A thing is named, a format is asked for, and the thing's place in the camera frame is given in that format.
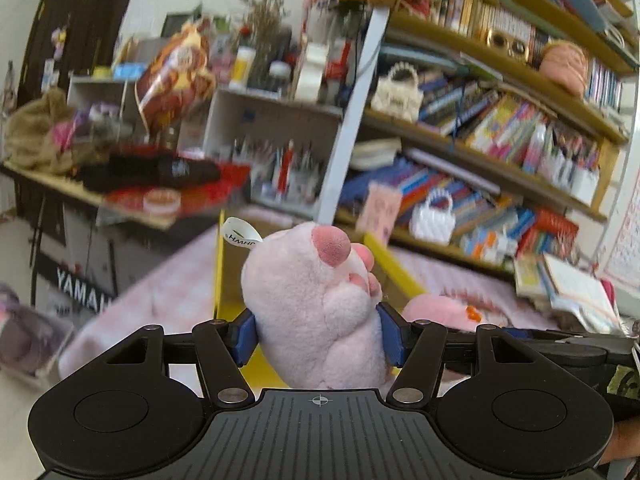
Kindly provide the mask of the pink cylindrical pen holder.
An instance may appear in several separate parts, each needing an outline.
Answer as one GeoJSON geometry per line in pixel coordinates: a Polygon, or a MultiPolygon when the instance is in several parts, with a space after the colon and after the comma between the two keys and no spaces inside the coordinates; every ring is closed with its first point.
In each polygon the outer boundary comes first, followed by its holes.
{"type": "Polygon", "coordinates": [[[356,231],[369,233],[383,246],[390,241],[398,218],[402,194],[398,188],[371,182],[368,195],[356,221],[356,231]]]}

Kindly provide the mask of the orange white box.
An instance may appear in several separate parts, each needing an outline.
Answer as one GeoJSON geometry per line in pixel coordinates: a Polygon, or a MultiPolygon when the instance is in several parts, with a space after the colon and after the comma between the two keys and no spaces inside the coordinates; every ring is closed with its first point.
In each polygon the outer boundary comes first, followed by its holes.
{"type": "Polygon", "coordinates": [[[470,234],[465,235],[462,247],[465,250],[471,250],[476,246],[492,248],[498,252],[510,252],[518,247],[518,242],[506,236],[502,231],[476,228],[470,234]]]}
{"type": "Polygon", "coordinates": [[[488,242],[487,240],[466,238],[465,240],[460,240],[459,247],[465,255],[496,266],[500,266],[506,260],[506,252],[498,240],[488,242]]]}

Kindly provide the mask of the orange snack bag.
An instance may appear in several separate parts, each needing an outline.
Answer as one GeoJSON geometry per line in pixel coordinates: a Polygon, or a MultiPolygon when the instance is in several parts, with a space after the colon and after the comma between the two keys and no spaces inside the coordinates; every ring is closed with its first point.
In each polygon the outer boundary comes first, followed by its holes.
{"type": "Polygon", "coordinates": [[[186,23],[139,77],[134,94],[148,135],[155,139],[217,87],[209,67],[209,20],[186,23]]]}

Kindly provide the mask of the pink checkered desk mat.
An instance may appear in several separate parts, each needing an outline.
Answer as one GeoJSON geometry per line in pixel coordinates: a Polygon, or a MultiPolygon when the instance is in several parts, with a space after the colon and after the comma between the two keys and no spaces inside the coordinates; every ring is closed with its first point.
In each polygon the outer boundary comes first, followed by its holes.
{"type": "MultiPolygon", "coordinates": [[[[376,306],[383,289],[374,255],[336,226],[305,222],[247,249],[240,272],[243,304],[254,315],[267,362],[295,389],[377,388],[395,377],[383,348],[376,306]]],[[[137,285],[90,321],[63,352],[68,377],[138,328],[157,324],[183,333],[204,321],[190,299],[195,282],[171,275],[158,289],[137,285]]]]}

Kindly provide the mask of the white quilted pearl handbag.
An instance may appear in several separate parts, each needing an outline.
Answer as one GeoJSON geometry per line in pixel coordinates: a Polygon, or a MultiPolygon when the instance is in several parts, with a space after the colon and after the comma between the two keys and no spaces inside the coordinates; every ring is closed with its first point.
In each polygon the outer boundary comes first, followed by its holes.
{"type": "Polygon", "coordinates": [[[413,208],[409,232],[417,240],[448,245],[456,227],[454,201],[444,190],[433,190],[426,200],[413,208]]]}

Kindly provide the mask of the red dictionary book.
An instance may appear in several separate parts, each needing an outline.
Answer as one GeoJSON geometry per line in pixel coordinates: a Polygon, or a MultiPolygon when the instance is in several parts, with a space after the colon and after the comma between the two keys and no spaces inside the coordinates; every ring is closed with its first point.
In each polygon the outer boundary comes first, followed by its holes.
{"type": "Polygon", "coordinates": [[[527,221],[518,240],[516,256],[549,254],[566,259],[574,249],[578,232],[579,226],[560,214],[544,208],[534,210],[533,219],[527,221]]]}

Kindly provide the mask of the upper orange white box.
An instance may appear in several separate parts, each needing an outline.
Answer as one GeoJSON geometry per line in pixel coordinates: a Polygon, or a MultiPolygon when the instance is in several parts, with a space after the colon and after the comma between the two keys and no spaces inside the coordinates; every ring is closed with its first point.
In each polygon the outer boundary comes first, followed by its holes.
{"type": "Polygon", "coordinates": [[[476,246],[492,248],[498,252],[510,252],[518,247],[518,242],[506,236],[502,231],[476,228],[470,234],[465,235],[462,247],[465,250],[471,250],[476,246]]]}

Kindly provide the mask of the stack of open books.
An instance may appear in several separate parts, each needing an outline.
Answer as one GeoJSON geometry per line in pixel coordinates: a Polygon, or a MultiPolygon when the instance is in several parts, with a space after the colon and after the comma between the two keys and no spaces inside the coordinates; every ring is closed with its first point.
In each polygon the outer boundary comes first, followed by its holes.
{"type": "Polygon", "coordinates": [[[515,289],[563,330],[622,336],[620,315],[602,282],[569,263],[544,254],[514,261],[515,289]]]}

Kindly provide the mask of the alphabet wall poster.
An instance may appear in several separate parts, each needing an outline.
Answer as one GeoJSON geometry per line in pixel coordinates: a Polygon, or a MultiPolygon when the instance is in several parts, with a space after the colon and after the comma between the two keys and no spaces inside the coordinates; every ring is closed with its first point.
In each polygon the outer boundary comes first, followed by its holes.
{"type": "Polygon", "coordinates": [[[639,169],[626,172],[615,198],[599,274],[614,285],[620,308],[631,313],[639,310],[639,169]]]}

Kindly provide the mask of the cream quilted handbag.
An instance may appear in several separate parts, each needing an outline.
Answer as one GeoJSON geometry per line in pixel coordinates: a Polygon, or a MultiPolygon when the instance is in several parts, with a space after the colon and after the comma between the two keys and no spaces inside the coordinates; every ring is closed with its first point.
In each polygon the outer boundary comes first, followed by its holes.
{"type": "Polygon", "coordinates": [[[405,122],[417,122],[422,102],[418,72],[411,64],[399,62],[378,80],[370,107],[405,122]]]}

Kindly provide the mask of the white side shelf unit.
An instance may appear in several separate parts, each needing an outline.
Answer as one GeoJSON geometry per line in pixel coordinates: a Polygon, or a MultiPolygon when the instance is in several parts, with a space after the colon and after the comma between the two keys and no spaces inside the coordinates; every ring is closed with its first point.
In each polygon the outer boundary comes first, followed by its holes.
{"type": "Polygon", "coordinates": [[[149,136],[134,90],[133,80],[73,76],[67,102],[83,112],[106,115],[119,139],[250,166],[253,202],[318,218],[322,185],[343,119],[340,108],[262,90],[220,87],[186,116],[149,136]]]}

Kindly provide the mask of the large pink plush pig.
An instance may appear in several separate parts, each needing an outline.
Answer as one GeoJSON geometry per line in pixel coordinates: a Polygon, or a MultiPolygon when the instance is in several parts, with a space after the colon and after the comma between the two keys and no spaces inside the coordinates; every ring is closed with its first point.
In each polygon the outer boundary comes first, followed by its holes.
{"type": "Polygon", "coordinates": [[[382,288],[369,248],[336,226],[314,222],[261,236],[231,217],[222,236],[248,251],[243,301],[254,314],[262,353],[289,387],[390,388],[393,372],[376,312],[382,288]]]}

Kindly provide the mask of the yellow cardboard box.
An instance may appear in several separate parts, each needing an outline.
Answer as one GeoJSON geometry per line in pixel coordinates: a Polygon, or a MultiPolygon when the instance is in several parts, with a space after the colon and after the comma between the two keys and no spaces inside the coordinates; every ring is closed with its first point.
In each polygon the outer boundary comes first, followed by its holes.
{"type": "Polygon", "coordinates": [[[375,308],[402,310],[423,286],[371,235],[314,222],[258,229],[221,218],[215,286],[217,318],[255,320],[256,347],[240,353],[250,386],[386,393],[395,367],[375,308]]]}

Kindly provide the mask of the row of colourful books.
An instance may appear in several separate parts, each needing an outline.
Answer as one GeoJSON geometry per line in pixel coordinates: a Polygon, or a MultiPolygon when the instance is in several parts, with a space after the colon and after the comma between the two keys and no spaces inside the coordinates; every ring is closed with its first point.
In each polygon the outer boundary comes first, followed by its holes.
{"type": "MultiPolygon", "coordinates": [[[[491,191],[487,184],[481,185],[474,174],[460,171],[452,174],[400,155],[376,168],[352,170],[341,192],[340,207],[351,214],[360,214],[371,182],[383,183],[401,192],[395,228],[406,231],[412,238],[409,222],[413,208],[422,204],[433,190],[448,192],[454,201],[456,216],[456,227],[448,245],[459,249],[460,240],[476,228],[502,231],[518,242],[527,221],[533,219],[533,209],[524,207],[518,198],[491,191]]],[[[514,257],[517,250],[506,252],[506,259],[514,257]]]]}

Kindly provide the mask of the lower orange white box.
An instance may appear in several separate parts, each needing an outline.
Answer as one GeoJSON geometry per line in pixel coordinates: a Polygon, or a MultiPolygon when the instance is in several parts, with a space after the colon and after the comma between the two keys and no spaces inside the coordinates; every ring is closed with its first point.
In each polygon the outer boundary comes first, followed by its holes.
{"type": "Polygon", "coordinates": [[[506,252],[498,240],[488,242],[487,240],[466,238],[465,240],[460,240],[459,247],[465,255],[496,266],[500,266],[506,260],[506,252]]]}

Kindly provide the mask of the small pink plush keychain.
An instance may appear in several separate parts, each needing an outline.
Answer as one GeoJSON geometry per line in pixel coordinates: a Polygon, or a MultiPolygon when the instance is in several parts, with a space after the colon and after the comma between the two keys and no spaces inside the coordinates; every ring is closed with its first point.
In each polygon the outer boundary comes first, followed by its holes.
{"type": "Polygon", "coordinates": [[[408,322],[427,320],[454,330],[474,332],[483,323],[480,312],[447,296],[423,294],[412,298],[401,315],[408,322]]]}

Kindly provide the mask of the wooden bookshelf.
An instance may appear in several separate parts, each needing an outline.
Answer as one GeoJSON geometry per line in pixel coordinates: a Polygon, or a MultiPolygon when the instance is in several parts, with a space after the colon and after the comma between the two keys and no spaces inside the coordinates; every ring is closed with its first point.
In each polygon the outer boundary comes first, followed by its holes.
{"type": "MultiPolygon", "coordinates": [[[[600,269],[603,235],[627,168],[639,101],[636,0],[340,0],[372,9],[361,81],[344,133],[375,138],[452,174],[474,174],[524,207],[579,226],[570,257],[600,269]],[[411,64],[417,122],[370,107],[378,80],[411,64]]],[[[507,274],[454,245],[393,229],[395,245],[507,274]]]]}

